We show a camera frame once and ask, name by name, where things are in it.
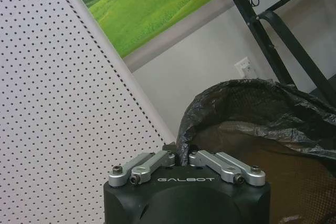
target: perforated white panel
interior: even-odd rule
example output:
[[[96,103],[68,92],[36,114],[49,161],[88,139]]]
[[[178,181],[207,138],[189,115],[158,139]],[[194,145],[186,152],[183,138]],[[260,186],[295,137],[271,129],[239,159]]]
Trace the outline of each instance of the perforated white panel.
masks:
[[[0,0],[0,223],[103,223],[112,165],[170,132],[77,0]]]

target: gray wall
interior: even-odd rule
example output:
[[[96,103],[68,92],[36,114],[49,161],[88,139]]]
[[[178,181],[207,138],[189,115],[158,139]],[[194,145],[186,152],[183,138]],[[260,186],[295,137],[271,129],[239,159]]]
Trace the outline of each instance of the gray wall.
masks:
[[[261,0],[256,12],[277,0]],[[336,73],[336,0],[294,0],[277,13],[329,78]],[[267,27],[298,88],[315,88],[303,69]],[[213,19],[133,74],[173,134],[195,95],[240,76],[234,64],[249,57],[259,78],[274,79],[268,62],[236,7]]]

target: electrical outlet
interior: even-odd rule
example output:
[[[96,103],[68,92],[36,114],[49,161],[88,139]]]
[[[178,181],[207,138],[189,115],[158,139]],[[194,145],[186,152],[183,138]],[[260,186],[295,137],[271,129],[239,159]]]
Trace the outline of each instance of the electrical outlet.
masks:
[[[246,79],[256,79],[258,76],[251,64],[249,58],[245,57],[243,60],[235,64],[237,71],[242,78]]]

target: hex bolt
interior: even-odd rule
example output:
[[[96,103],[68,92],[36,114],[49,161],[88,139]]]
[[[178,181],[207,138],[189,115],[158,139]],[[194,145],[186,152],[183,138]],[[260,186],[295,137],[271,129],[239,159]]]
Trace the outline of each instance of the hex bolt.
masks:
[[[245,181],[244,177],[241,174],[236,174],[235,177],[233,178],[233,182],[236,185],[241,185]]]
[[[134,174],[130,177],[130,183],[133,186],[136,186],[140,182],[140,177],[137,174]]]
[[[258,165],[252,165],[251,166],[251,172],[253,173],[261,173],[261,169]]]
[[[112,173],[115,175],[122,174],[122,166],[116,165],[112,169]]]

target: brown mesh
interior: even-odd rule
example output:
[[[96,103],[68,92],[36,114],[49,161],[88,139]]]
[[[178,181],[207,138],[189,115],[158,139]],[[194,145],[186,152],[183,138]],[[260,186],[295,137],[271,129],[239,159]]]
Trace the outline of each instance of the brown mesh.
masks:
[[[317,159],[302,157],[273,140],[215,132],[211,127],[204,130],[193,144],[261,166],[271,184],[271,224],[336,223],[336,179]]]

